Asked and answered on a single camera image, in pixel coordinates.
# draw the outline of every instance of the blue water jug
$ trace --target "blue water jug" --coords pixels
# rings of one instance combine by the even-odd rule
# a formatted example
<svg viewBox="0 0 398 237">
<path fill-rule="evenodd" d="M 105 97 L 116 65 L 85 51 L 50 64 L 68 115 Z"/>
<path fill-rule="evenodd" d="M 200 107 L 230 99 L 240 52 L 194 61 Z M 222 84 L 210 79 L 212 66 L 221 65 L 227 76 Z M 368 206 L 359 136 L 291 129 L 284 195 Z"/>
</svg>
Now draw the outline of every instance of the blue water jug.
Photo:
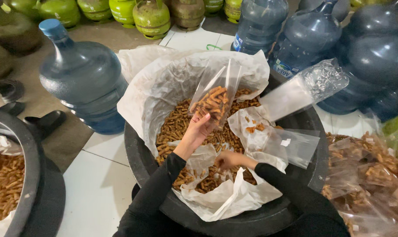
<svg viewBox="0 0 398 237">
<path fill-rule="evenodd" d="M 347 51 L 350 43 L 363 35 L 398 35 L 398 0 L 386 4 L 369 4 L 359 8 L 344 27 L 334 56 Z"/>
<path fill-rule="evenodd" d="M 338 0 L 324 0 L 314 10 L 302 10 L 292 15 L 284 26 L 269 61 L 278 73 L 291 78 L 301 70 L 326 58 L 341 36 L 341 26 L 332 16 Z"/>
<path fill-rule="evenodd" d="M 298 4 L 297 11 L 301 10 L 313 10 L 322 4 L 323 0 L 301 0 Z M 350 11 L 350 0 L 338 0 L 333 8 L 332 15 L 339 22 L 342 22 L 348 15 Z"/>
<path fill-rule="evenodd" d="M 243 0 L 231 51 L 253 55 L 263 50 L 268 57 L 287 15 L 286 0 Z"/>
<path fill-rule="evenodd" d="M 39 69 L 44 88 L 95 132 L 122 132 L 124 118 L 116 105 L 128 84 L 116 54 L 100 43 L 74 42 L 57 19 L 39 28 L 55 47 Z"/>
<path fill-rule="evenodd" d="M 347 114 L 398 87 L 398 35 L 363 35 L 338 62 L 349 85 L 318 105 L 330 113 Z"/>
<path fill-rule="evenodd" d="M 360 110 L 373 112 L 382 122 L 395 118 L 398 116 L 398 87 L 384 91 Z"/>
</svg>

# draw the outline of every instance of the tank handle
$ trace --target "tank handle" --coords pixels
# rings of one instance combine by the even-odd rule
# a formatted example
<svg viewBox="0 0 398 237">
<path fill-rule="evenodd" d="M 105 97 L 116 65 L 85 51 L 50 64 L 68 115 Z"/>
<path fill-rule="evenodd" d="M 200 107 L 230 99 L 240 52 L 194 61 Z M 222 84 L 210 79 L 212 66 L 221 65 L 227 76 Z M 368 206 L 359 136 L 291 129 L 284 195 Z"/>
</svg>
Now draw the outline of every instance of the tank handle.
<svg viewBox="0 0 398 237">
<path fill-rule="evenodd" d="M 136 8 L 138 8 L 138 4 L 141 3 L 143 0 L 137 2 L 137 0 L 134 0 L 134 2 L 136 3 Z M 156 0 L 156 6 L 158 7 L 158 9 L 162 8 L 162 0 Z"/>
</svg>

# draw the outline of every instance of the black plastic tub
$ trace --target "black plastic tub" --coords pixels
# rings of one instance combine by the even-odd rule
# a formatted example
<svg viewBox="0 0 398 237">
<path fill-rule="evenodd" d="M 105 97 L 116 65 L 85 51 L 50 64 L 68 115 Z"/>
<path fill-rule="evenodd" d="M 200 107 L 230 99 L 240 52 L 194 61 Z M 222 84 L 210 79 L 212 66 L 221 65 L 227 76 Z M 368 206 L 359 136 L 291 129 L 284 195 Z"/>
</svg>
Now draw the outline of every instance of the black plastic tub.
<svg viewBox="0 0 398 237">
<path fill-rule="evenodd" d="M 63 120 L 64 114 L 60 112 L 53 111 L 49 115 L 56 118 L 61 116 L 59 119 Z M 40 141 L 48 134 L 38 137 L 41 131 L 34 126 L 31 128 L 31 124 L 28 126 L 0 110 L 0 135 L 20 144 L 25 157 L 23 189 L 5 237 L 53 237 L 57 235 L 63 218 L 66 198 L 63 175 L 54 162 L 44 155 Z"/>
<path fill-rule="evenodd" d="M 270 84 L 263 93 L 267 93 L 284 81 L 285 78 L 279 73 L 271 72 Z M 287 175 L 294 177 L 298 182 L 302 182 L 320 192 L 328 170 L 328 143 L 316 111 L 310 108 L 295 113 L 278 121 L 277 125 L 286 129 L 320 131 L 319 144 L 307 170 L 291 164 L 285 170 Z M 145 146 L 144 141 L 139 138 L 136 131 L 128 123 L 126 123 L 124 130 L 124 143 L 130 169 L 139 186 L 142 187 L 149 176 L 158 168 L 158 164 Z M 284 196 L 264 204 L 257 210 L 247 211 L 235 217 L 214 222 L 202 221 L 173 192 L 168 193 L 160 209 L 177 223 L 196 232 L 230 237 L 273 234 L 294 223 L 300 215 L 299 211 Z"/>
</svg>

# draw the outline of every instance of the tile grout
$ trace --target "tile grout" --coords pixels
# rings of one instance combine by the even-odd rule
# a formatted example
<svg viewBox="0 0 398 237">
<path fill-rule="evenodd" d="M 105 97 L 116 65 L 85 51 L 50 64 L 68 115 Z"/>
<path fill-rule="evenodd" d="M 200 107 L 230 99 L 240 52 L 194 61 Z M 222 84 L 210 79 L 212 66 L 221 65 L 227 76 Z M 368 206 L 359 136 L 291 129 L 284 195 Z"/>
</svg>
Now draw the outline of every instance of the tile grout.
<svg viewBox="0 0 398 237">
<path fill-rule="evenodd" d="M 84 150 L 84 149 L 82 149 L 82 151 L 86 151 L 86 152 L 88 152 L 88 153 L 91 153 L 91 154 L 93 154 L 93 155 L 96 155 L 96 156 L 102 157 L 102 158 L 104 158 L 104 159 L 107 159 L 107 160 L 109 160 L 109 161 L 113 161 L 113 162 L 116 162 L 116 163 L 118 163 L 118 164 L 122 164 L 122 163 L 120 163 L 120 162 L 117 162 L 117 161 L 115 161 L 115 160 L 108 159 L 108 158 L 106 158 L 106 157 L 100 156 L 100 155 L 98 155 L 98 154 L 92 153 L 92 152 L 90 152 L 90 151 L 87 151 L 87 150 Z"/>
</svg>

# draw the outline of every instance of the snack pile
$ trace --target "snack pile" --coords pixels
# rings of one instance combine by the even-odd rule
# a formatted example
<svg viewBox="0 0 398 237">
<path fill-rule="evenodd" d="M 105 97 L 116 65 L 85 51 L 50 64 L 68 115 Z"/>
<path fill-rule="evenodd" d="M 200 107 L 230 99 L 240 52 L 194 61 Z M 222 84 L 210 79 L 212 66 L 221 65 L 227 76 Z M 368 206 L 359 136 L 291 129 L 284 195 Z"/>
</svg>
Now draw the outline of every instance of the snack pile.
<svg viewBox="0 0 398 237">
<path fill-rule="evenodd" d="M 396 234 L 370 220 L 398 222 L 398 159 L 376 135 L 361 139 L 328 133 L 329 175 L 322 194 L 350 226 L 352 236 Z"/>
<path fill-rule="evenodd" d="M 224 92 L 221 92 L 221 93 L 218 92 L 218 90 L 221 90 L 222 88 L 216 87 L 214 89 L 217 89 L 217 90 L 214 93 L 210 93 L 211 92 L 210 91 L 207 95 L 205 95 L 205 97 L 207 97 L 207 96 L 210 97 L 209 94 L 211 94 L 211 96 L 212 96 L 213 94 L 216 95 L 217 93 L 219 93 L 218 95 L 221 95 L 221 93 L 224 93 Z M 236 93 L 236 98 L 241 96 L 242 94 L 249 94 L 251 92 L 252 91 L 250 89 L 240 89 Z M 222 95 L 222 98 L 221 98 L 221 104 L 220 104 L 220 106 L 222 106 L 221 112 L 225 105 L 223 102 L 223 98 L 224 98 L 224 95 Z M 159 156 L 156 158 L 156 160 L 159 165 L 161 165 L 162 162 L 164 162 L 164 160 L 167 158 L 167 155 L 170 154 L 175 149 L 175 146 L 169 146 L 169 145 L 167 145 L 167 143 L 181 140 L 184 133 L 187 130 L 187 127 L 192 118 L 191 116 L 188 115 L 188 108 L 189 108 L 190 102 L 191 102 L 190 99 L 180 102 L 175 107 L 175 110 L 171 111 L 170 115 L 165 119 L 165 122 L 161 127 L 161 132 L 157 135 L 156 145 L 157 145 L 157 149 L 159 151 Z M 203 111 L 202 107 L 205 103 L 202 102 L 201 107 L 198 104 L 199 104 L 199 102 L 196 105 L 191 106 L 192 108 L 196 108 L 196 110 L 193 110 L 193 111 L 195 111 L 195 113 L 196 112 L 200 113 L 200 111 Z M 232 114 L 236 113 L 240 109 L 244 109 L 244 108 L 247 108 L 250 106 L 260 106 L 260 103 L 257 100 L 257 98 L 253 98 L 252 100 L 245 100 L 243 102 L 234 101 L 233 104 L 231 105 L 231 108 L 229 110 L 227 110 L 228 116 L 231 116 Z M 214 116 L 213 121 L 216 123 L 219 121 L 218 118 L 216 117 L 216 115 Z M 205 141 L 203 142 L 203 145 L 206 145 L 208 143 L 211 143 L 215 147 L 216 152 L 232 149 L 234 152 L 244 153 L 244 148 L 242 146 L 242 143 L 240 142 L 240 139 L 236 135 L 234 135 L 234 133 L 230 130 L 230 127 L 229 127 L 227 121 L 224 123 L 224 126 L 222 126 L 222 130 L 212 131 L 208 135 L 208 137 L 205 139 Z M 233 180 L 235 180 L 235 177 L 237 175 L 237 171 L 239 170 L 239 168 L 240 168 L 240 166 L 230 169 L 231 175 L 233 176 Z M 202 174 L 195 173 L 194 175 L 196 177 L 197 176 L 201 177 L 201 175 L 203 176 L 204 173 L 202 173 Z M 227 176 L 226 173 L 221 172 L 214 165 L 209 168 L 209 175 L 204 180 L 202 180 L 202 182 L 200 182 L 197 185 L 195 190 L 200 193 L 204 193 L 204 194 L 209 191 L 212 191 L 215 188 L 217 188 L 219 185 L 221 185 L 221 183 L 223 183 L 223 180 L 225 181 L 227 179 L 226 176 Z M 253 178 L 252 174 L 250 173 L 250 171 L 248 169 L 246 169 L 246 171 L 244 171 L 243 177 L 244 177 L 244 180 L 248 181 L 251 184 L 256 185 L 256 180 Z M 191 175 L 189 175 L 188 170 L 186 168 L 183 168 L 183 170 L 180 172 L 178 178 L 173 183 L 173 188 L 180 191 L 180 186 L 182 184 L 188 184 L 188 183 L 192 182 L 194 179 L 195 179 L 195 177 L 192 177 Z"/>
<path fill-rule="evenodd" d="M 25 175 L 23 155 L 0 154 L 0 221 L 16 209 Z"/>
</svg>

